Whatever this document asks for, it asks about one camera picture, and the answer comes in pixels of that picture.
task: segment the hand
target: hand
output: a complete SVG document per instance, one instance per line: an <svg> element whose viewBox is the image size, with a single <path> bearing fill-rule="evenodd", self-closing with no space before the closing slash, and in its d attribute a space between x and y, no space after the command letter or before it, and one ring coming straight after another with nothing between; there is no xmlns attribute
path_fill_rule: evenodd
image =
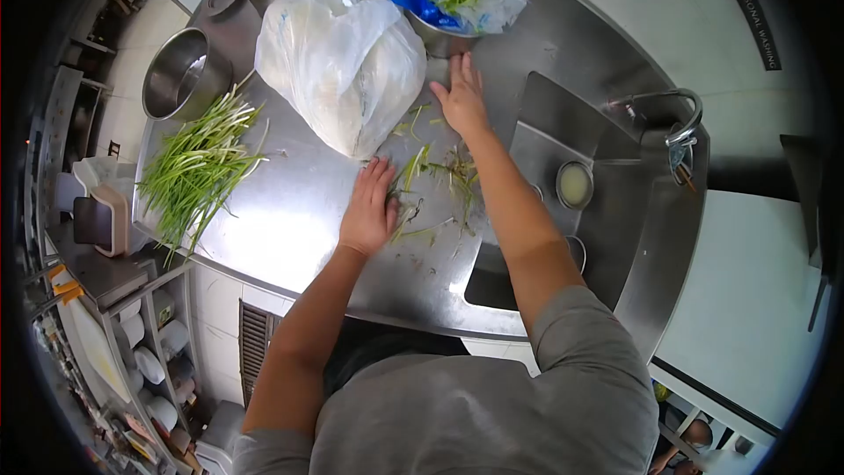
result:
<svg viewBox="0 0 844 475"><path fill-rule="evenodd" d="M653 464L651 465L651 469L648 470L648 475L659 475L668 464L669 459L662 459L661 457L653 459Z"/></svg>
<svg viewBox="0 0 844 475"><path fill-rule="evenodd" d="M484 82L472 66L469 53L452 57L450 69L451 92L436 81L430 83L430 89L442 103L448 124L466 140L467 135L489 128L482 95Z"/></svg>
<svg viewBox="0 0 844 475"><path fill-rule="evenodd" d="M386 205L386 188L396 168L386 158L373 157L358 173L352 200L340 223L338 246L346 246L371 257L393 234L398 215L398 200Z"/></svg>

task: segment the right hand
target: right hand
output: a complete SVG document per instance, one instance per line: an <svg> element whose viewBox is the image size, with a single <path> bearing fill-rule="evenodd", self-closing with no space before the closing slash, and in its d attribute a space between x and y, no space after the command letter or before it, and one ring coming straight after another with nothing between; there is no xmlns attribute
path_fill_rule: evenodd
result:
<svg viewBox="0 0 844 475"><path fill-rule="evenodd" d="M442 103L442 113L451 128L466 140L467 135L490 127L484 107L484 84L480 72L472 66L472 55L451 58L451 91L432 81L430 89Z"/></svg>
<svg viewBox="0 0 844 475"><path fill-rule="evenodd" d="M660 473L662 473L662 470L664 470L665 467L668 466L668 464L669 459L654 459L653 464L651 465L651 469L648 470L648 475L659 475Z"/></svg>

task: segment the left hand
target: left hand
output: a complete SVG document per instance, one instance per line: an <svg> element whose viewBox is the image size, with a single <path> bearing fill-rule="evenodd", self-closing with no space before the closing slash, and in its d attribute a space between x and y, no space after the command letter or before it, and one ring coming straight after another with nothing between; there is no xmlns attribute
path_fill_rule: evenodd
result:
<svg viewBox="0 0 844 475"><path fill-rule="evenodd" d="M396 174L394 165L383 157L373 157L358 173L352 200L340 223L338 246L346 246L371 257L393 234L398 216L398 200L385 204L386 190Z"/></svg>

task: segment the white plastic bag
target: white plastic bag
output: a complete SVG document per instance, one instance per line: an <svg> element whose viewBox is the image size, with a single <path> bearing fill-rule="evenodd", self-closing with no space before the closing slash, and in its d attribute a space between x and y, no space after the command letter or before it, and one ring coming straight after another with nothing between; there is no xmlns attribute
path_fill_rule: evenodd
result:
<svg viewBox="0 0 844 475"><path fill-rule="evenodd" d="M390 0L275 0L255 70L323 142L364 159L416 100L426 54Z"/></svg>
<svg viewBox="0 0 844 475"><path fill-rule="evenodd" d="M478 0L457 8L457 19L466 33L501 33L516 21L528 0Z"/></svg>

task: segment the floor drain grate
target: floor drain grate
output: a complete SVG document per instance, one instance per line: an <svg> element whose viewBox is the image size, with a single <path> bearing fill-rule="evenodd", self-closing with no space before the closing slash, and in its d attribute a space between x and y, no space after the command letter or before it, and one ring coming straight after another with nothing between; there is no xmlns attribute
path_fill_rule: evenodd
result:
<svg viewBox="0 0 844 475"><path fill-rule="evenodd" d="M267 346L281 318L240 301L240 377L243 404L249 406Z"/></svg>

